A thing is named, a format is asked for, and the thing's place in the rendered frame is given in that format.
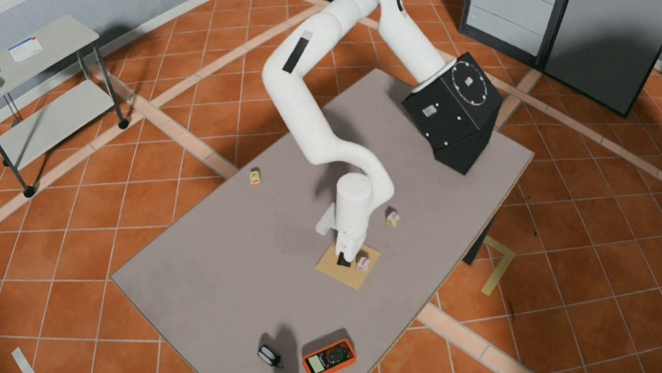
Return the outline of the tan square mat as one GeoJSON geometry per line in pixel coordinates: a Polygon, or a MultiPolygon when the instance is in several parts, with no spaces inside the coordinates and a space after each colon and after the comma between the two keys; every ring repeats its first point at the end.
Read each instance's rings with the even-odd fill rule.
{"type": "Polygon", "coordinates": [[[362,244],[358,251],[357,257],[355,258],[350,268],[344,267],[343,265],[339,266],[337,265],[339,255],[336,256],[337,238],[338,236],[333,241],[324,256],[321,258],[315,269],[338,279],[342,283],[356,290],[359,290],[381,253],[362,244]],[[359,262],[361,256],[371,260],[370,266],[366,273],[357,269],[357,263],[359,262]]]}

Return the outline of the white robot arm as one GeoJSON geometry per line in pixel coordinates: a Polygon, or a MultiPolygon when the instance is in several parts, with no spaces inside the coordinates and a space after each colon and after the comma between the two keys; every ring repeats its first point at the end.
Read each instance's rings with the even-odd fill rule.
{"type": "Polygon", "coordinates": [[[346,237],[362,235],[370,213],[394,193],[386,170],[370,150],[335,136],[302,80],[340,38],[379,5],[377,32],[417,81],[413,94],[457,61],[445,62],[408,16],[402,0],[334,0],[297,27],[262,69],[264,86],[306,159],[313,165],[344,161],[362,172],[338,180],[336,203],[332,202],[316,225],[323,235],[329,228],[346,237]]]}

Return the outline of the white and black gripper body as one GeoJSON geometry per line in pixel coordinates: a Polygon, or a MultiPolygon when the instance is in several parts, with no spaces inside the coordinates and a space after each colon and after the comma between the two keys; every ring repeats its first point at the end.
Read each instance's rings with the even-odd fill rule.
{"type": "Polygon", "coordinates": [[[362,236],[358,236],[358,238],[352,236],[346,237],[343,232],[339,231],[336,244],[336,256],[342,251],[344,252],[345,260],[351,262],[363,244],[365,236],[366,232],[362,236]]]}

